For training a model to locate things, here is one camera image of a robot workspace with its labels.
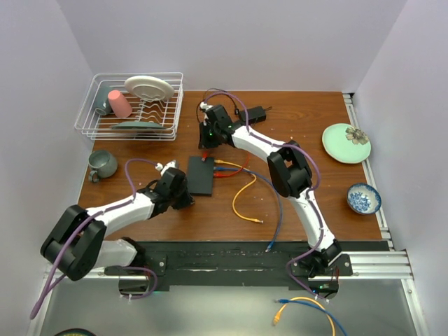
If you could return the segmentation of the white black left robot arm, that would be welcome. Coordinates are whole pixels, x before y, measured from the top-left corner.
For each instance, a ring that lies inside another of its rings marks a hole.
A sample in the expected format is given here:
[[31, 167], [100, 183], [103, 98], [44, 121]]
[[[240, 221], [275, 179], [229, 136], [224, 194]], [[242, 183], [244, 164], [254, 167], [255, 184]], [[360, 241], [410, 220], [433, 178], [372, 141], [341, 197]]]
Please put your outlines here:
[[194, 204], [186, 174], [168, 167], [154, 186], [148, 184], [120, 201], [84, 209], [75, 204], [65, 210], [41, 246], [41, 255], [72, 281], [98, 267], [121, 266], [138, 274], [145, 266], [142, 248], [130, 240], [105, 238], [128, 225]]

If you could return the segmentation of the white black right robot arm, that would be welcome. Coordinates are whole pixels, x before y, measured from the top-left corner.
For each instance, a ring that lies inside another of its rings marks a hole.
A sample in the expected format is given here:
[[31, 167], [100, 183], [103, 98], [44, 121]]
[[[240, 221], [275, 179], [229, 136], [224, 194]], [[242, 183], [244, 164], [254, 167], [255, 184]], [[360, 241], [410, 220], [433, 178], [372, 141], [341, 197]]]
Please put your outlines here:
[[201, 148], [227, 144], [244, 150], [267, 163], [274, 189], [293, 205], [307, 235], [309, 250], [293, 259], [311, 271], [327, 275], [337, 266], [342, 247], [327, 226], [314, 191], [321, 176], [312, 182], [311, 157], [294, 141], [283, 142], [255, 131], [242, 121], [232, 121], [221, 105], [199, 104]]

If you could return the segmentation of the black network switch box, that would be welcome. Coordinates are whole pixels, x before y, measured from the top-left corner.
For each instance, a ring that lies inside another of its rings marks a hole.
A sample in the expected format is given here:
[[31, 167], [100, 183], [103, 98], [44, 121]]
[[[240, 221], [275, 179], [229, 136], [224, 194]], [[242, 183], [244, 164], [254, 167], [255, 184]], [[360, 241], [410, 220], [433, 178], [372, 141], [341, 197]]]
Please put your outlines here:
[[214, 182], [214, 158], [190, 156], [187, 169], [188, 190], [191, 195], [212, 196]]

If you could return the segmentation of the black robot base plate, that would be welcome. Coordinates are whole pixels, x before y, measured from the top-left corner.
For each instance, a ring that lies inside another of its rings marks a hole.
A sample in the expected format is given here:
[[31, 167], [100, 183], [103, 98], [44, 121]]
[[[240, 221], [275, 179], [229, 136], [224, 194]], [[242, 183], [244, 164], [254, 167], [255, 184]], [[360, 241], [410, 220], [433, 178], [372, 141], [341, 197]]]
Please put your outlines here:
[[307, 250], [307, 244], [281, 241], [270, 252], [261, 241], [143, 241], [146, 266], [158, 279], [157, 289], [172, 286], [273, 286], [299, 290], [301, 280], [319, 293], [337, 291], [336, 278], [351, 276], [350, 257], [342, 254], [329, 267], [310, 257], [286, 263]]

